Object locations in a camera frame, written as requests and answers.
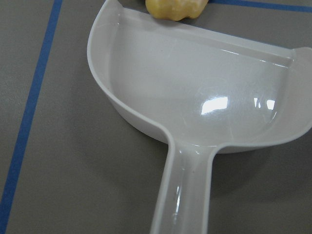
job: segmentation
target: blue tape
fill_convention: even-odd
[[[27,145],[31,124],[33,121],[43,76],[48,62],[55,28],[59,19],[59,12],[62,5],[62,0],[54,0],[49,22],[44,35],[40,55],[37,61],[33,81],[30,87],[28,99],[26,102],[23,118],[19,127],[18,137],[15,143],[15,148],[5,182],[1,203],[0,203],[0,234],[5,234],[9,215],[12,208],[13,198],[18,183],[20,169],[24,158],[24,153]]]
[[[296,6],[296,5],[283,5],[275,3],[265,3],[257,1],[245,1],[245,0],[210,0],[209,3],[228,4],[236,6],[249,6],[283,11],[296,11],[296,12],[312,12],[310,6]]]

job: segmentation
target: white dustpan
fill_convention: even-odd
[[[107,0],[91,72],[118,112],[169,144],[152,234],[206,234],[212,162],[294,140],[312,126],[312,50],[285,49]]]

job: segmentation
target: scoop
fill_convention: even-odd
[[[312,49],[285,49],[123,8],[92,27],[90,70],[121,116],[169,151],[152,234],[206,234],[212,163],[312,126]]]

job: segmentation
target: gray surface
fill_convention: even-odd
[[[120,2],[145,11],[143,0]],[[167,145],[125,122],[89,71],[87,39],[102,3],[63,2],[7,234],[148,233]],[[51,6],[0,2],[1,193]],[[183,22],[312,47],[312,13],[210,4]],[[217,155],[209,233],[312,234],[311,141],[310,131],[288,144]]]

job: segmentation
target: yellow fruit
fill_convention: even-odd
[[[208,0],[145,0],[148,12],[157,19],[178,21],[197,18]]]

